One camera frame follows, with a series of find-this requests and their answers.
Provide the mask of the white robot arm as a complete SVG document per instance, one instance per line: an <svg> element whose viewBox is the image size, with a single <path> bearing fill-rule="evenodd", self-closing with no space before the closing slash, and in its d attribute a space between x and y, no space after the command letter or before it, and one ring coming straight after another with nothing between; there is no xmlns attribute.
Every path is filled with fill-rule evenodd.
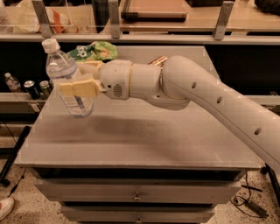
<svg viewBox="0 0 280 224"><path fill-rule="evenodd" d="M96 76L59 84L64 96L142 99L162 109L195 102L227 127L275 172L280 170L280 117L212 76L193 60L171 56L162 66L115 59Z"/></svg>

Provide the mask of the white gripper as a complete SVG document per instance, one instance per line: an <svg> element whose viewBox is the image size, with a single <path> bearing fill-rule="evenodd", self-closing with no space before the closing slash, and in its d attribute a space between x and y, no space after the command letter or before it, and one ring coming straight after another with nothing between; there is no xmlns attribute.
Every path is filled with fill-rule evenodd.
<svg viewBox="0 0 280 224"><path fill-rule="evenodd" d="M130 98L129 86L133 63L129 60L115 59L104 65L102 61L94 60L78 62L82 74L91 74L93 78L59 84L59 92L63 96L95 98L104 93L110 99L127 100Z"/></svg>

